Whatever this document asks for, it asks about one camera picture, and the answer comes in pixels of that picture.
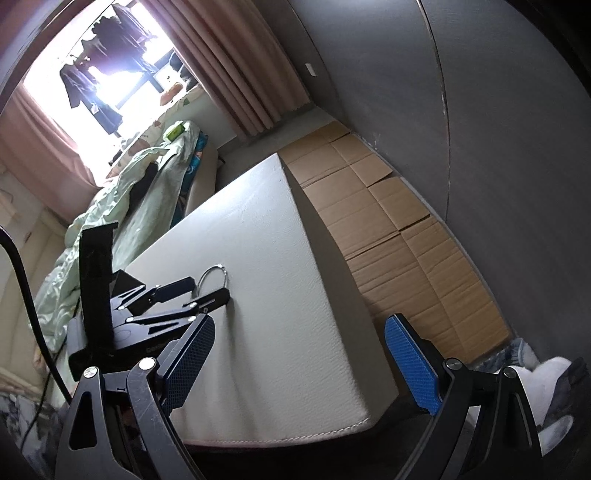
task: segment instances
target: patterned fabric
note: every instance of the patterned fabric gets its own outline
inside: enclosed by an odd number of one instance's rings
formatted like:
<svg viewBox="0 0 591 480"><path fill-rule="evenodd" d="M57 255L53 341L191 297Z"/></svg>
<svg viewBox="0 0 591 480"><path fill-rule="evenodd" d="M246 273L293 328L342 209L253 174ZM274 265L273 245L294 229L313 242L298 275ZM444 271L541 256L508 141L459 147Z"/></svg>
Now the patterned fabric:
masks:
<svg viewBox="0 0 591 480"><path fill-rule="evenodd" d="M201 164L201 157L203 156L203 149L207 145L208 136L203 132L199 132L199 138L197 139L197 145L193 153L193 158L187 167L187 171L183 177L183 183L181 184L181 191L178 194L177 206L174 209L173 221L170 223L170 228L174 227L184 218L185 210L187 209L187 200L189 198L189 190L195 179L197 169Z"/></svg>

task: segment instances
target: key ring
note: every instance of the key ring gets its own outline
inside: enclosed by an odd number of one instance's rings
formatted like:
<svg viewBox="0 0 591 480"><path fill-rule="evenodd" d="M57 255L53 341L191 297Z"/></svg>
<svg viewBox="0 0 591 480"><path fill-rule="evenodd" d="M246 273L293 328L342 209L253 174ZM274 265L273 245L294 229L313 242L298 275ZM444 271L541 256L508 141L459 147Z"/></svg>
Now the key ring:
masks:
<svg viewBox="0 0 591 480"><path fill-rule="evenodd" d="M226 270L226 267L224 267L222 264L213 265L212 267L209 267L205 272L203 272L203 275L201 275L201 278L197 282L197 287L195 289L196 297L199 296L199 290L201 290L201 284L203 283L203 280L205 280L205 277L207 277L207 275L209 275L209 273L211 273L214 270L223 271L223 287L228 287L228 271Z"/></svg>

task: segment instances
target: blanket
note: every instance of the blanket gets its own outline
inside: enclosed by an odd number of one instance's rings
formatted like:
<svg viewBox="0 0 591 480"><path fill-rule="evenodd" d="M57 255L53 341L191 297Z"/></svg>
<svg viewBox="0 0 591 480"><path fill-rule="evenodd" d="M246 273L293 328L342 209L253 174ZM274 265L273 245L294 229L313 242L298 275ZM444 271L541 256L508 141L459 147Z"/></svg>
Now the blanket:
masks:
<svg viewBox="0 0 591 480"><path fill-rule="evenodd" d="M80 297L78 256L82 230L119 222L121 227L116 231L113 245L113 271L129 265L168 231L198 137L199 128L187 122L186 131L170 145L147 148L135 154L113 183L101 190L88 210L70 225L66 231L66 249L35 297L35 308L49 350L57 352L59 349ZM159 162L160 170L142 203L126 219L129 192L153 161Z"/></svg>

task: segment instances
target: cardboard box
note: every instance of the cardboard box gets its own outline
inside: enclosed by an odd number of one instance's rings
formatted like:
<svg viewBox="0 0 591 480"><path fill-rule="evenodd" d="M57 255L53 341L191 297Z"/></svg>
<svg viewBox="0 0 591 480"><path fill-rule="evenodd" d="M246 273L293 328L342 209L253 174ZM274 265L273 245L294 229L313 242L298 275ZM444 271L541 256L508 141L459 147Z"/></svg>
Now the cardboard box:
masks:
<svg viewBox="0 0 591 480"><path fill-rule="evenodd" d="M508 328L455 241L348 129L332 122L279 154L347 260L382 344L393 313L443 356L464 362L507 341Z"/></svg>

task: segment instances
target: gray wall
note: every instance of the gray wall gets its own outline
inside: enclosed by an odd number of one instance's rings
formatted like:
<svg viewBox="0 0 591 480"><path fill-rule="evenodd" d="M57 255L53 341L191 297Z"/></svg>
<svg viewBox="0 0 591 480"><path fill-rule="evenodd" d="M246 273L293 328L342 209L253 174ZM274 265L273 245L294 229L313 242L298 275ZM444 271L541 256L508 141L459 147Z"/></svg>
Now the gray wall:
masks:
<svg viewBox="0 0 591 480"><path fill-rule="evenodd" d="M517 334L591 361L591 100L554 47L504 0L291 5L348 125L446 219Z"/></svg>
<svg viewBox="0 0 591 480"><path fill-rule="evenodd" d="M253 0L271 30L283 46L314 103L343 122L349 123L332 80L322 58L312 43L287 0ZM306 63L310 63L316 77L310 75Z"/></svg>

